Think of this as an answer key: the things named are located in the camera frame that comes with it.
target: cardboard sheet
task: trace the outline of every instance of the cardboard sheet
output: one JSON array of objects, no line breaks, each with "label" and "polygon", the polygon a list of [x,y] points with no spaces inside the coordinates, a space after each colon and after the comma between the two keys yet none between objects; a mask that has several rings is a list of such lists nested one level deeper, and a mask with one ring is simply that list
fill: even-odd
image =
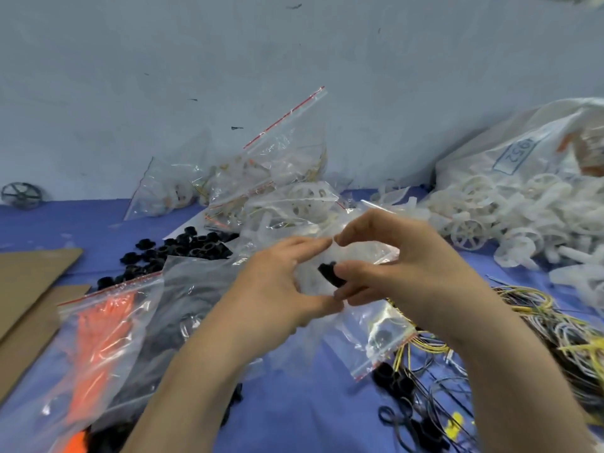
[{"label": "cardboard sheet", "polygon": [[0,340],[0,401],[59,329],[57,304],[82,297],[89,288],[87,284],[50,288]]},{"label": "cardboard sheet", "polygon": [[81,253],[79,248],[0,253],[0,339]]}]

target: person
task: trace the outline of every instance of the person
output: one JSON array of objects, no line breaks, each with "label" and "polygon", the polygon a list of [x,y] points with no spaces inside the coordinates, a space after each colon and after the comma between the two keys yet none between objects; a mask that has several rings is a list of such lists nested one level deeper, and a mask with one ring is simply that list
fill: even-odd
[{"label": "person", "polygon": [[308,296],[298,292],[294,268],[325,251],[331,238],[291,237],[256,253],[173,359],[124,453],[211,451],[247,363],[297,327],[341,311],[345,299],[361,305],[384,297],[463,359],[483,451],[593,452],[549,352],[427,223],[371,210],[333,240],[377,240],[400,255],[389,265],[340,262],[335,273],[346,284],[333,296]]}]

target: white wall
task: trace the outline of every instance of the white wall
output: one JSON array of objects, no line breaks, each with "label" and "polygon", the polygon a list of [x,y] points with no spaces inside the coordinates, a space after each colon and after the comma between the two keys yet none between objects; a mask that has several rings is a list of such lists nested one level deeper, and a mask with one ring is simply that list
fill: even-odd
[{"label": "white wall", "polygon": [[238,151],[322,84],[329,170],[364,186],[418,182],[441,152],[512,111],[604,95],[604,11],[547,0],[0,0],[0,184],[129,197],[152,155],[205,127]]}]

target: hand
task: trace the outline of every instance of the hand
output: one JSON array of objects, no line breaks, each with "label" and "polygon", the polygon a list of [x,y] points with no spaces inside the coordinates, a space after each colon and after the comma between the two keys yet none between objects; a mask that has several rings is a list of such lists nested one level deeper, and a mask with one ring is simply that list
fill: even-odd
[{"label": "hand", "polygon": [[418,326],[453,347],[469,339],[477,321],[512,312],[489,285],[424,221],[370,210],[334,237],[340,246],[377,240],[400,249],[385,265],[344,261],[335,273],[347,283],[334,297],[361,305],[389,297]]},{"label": "hand", "polygon": [[210,312],[224,327],[234,328],[248,362],[287,340],[296,328],[337,313],[342,301],[298,292],[294,269],[331,246],[331,238],[291,237],[259,251]]}]

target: forearm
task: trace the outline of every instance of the forearm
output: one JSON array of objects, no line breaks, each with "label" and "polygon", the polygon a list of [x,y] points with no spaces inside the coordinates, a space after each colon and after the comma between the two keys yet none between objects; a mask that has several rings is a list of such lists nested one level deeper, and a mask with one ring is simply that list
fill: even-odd
[{"label": "forearm", "polygon": [[211,451],[245,366],[227,331],[202,323],[173,359],[123,453]]},{"label": "forearm", "polygon": [[515,313],[491,317],[459,350],[484,450],[592,453],[580,408],[548,350]]}]

